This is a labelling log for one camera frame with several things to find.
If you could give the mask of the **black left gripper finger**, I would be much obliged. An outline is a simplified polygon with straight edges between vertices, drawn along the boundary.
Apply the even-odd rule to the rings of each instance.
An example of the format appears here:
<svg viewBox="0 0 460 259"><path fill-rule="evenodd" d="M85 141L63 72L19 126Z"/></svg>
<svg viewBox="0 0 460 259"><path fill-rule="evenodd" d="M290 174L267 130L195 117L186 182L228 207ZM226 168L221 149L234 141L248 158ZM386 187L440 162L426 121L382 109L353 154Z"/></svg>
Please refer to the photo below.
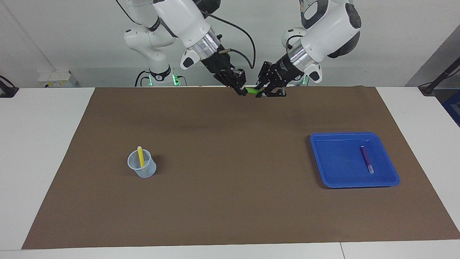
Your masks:
<svg viewBox="0 0 460 259"><path fill-rule="evenodd" d="M286 86L286 82L270 82L259 92L259 97L285 97Z"/></svg>
<svg viewBox="0 0 460 259"><path fill-rule="evenodd" d="M271 82L271 74L273 70L274 70L273 63L269 61L265 61L262 64L262 67L258 74L258 82L256 85L256 90L262 90L263 87L265 87L268 83Z"/></svg>

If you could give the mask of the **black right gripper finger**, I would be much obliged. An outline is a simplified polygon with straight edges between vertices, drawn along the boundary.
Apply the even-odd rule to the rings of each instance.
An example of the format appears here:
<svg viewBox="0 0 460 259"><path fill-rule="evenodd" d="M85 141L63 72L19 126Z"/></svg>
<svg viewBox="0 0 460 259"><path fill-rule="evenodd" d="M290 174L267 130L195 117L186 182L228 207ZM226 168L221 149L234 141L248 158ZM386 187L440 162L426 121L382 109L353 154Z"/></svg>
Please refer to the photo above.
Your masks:
<svg viewBox="0 0 460 259"><path fill-rule="evenodd" d="M235 77L233 72L231 72L230 74L228 74L227 72L217 72L214 73L214 78L226 87L232 88L233 90L235 90L235 92L240 92L238 79L237 77Z"/></svg>
<svg viewBox="0 0 460 259"><path fill-rule="evenodd" d="M245 87L246 73L243 69L232 68L232 85L235 92L240 96L246 96L248 91Z"/></svg>

